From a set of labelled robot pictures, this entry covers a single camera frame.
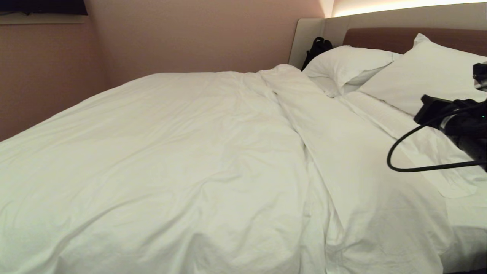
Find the black backpack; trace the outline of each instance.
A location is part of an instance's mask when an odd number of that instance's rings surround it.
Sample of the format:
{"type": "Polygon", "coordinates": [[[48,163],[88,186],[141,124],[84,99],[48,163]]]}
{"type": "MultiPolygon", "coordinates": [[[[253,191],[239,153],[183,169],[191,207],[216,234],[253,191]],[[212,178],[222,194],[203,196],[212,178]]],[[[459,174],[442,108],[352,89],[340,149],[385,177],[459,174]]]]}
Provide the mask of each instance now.
{"type": "Polygon", "coordinates": [[[323,37],[316,37],[315,41],[313,42],[313,46],[306,52],[306,61],[304,61],[303,68],[301,70],[304,70],[304,68],[309,64],[309,62],[311,62],[311,60],[313,60],[313,58],[331,49],[333,49],[333,45],[330,41],[325,40],[323,37]]]}

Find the pink wall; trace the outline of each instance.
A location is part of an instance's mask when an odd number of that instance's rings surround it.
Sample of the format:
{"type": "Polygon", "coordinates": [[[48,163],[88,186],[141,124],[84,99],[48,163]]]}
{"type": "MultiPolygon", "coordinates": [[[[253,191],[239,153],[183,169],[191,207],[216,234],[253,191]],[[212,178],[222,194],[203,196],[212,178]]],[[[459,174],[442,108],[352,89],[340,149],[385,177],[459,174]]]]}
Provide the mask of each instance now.
{"type": "Polygon", "coordinates": [[[0,140],[108,89],[93,26],[0,25],[0,140]]]}
{"type": "Polygon", "coordinates": [[[159,72],[287,63],[296,23],[320,0],[87,0],[111,83],[159,72]]]}

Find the brown headboard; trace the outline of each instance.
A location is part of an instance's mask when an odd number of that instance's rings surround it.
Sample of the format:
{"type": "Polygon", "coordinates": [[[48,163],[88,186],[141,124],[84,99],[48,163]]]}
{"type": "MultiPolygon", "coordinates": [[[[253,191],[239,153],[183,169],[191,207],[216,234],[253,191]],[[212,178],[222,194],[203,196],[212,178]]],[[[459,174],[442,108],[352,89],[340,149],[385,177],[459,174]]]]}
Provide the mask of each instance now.
{"type": "Polygon", "coordinates": [[[344,45],[405,53],[418,33],[445,47],[487,56],[487,31],[435,28],[349,29],[344,45]]]}

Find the pillowcase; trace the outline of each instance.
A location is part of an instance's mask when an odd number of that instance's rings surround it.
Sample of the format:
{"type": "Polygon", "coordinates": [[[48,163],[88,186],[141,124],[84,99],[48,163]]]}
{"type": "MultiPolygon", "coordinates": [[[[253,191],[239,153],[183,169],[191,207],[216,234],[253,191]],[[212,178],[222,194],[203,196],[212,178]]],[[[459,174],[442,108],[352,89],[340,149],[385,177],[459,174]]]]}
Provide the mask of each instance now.
{"type": "Polygon", "coordinates": [[[359,88],[360,88],[360,86],[358,86],[358,85],[352,85],[352,84],[346,83],[343,86],[343,92],[344,92],[344,94],[348,94],[348,93],[357,91],[359,88]]]}
{"type": "Polygon", "coordinates": [[[303,72],[309,77],[333,79],[339,94],[343,94],[346,83],[365,83],[399,56],[401,55],[390,51],[341,46],[315,57],[303,72]]]}
{"type": "Polygon", "coordinates": [[[423,106],[424,94],[480,102],[487,94],[475,89],[472,67],[485,61],[487,57],[440,46],[420,34],[413,49],[377,73],[359,91],[413,116],[423,106]]]}

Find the white duvet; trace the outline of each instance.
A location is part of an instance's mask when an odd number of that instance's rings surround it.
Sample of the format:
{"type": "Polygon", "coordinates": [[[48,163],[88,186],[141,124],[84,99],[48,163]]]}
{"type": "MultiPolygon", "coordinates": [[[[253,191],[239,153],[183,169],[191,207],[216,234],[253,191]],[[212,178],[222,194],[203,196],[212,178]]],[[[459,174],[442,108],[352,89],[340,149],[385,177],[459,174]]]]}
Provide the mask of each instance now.
{"type": "Polygon", "coordinates": [[[141,78],[0,143],[0,273],[439,274],[390,145],[291,66],[141,78]]]}

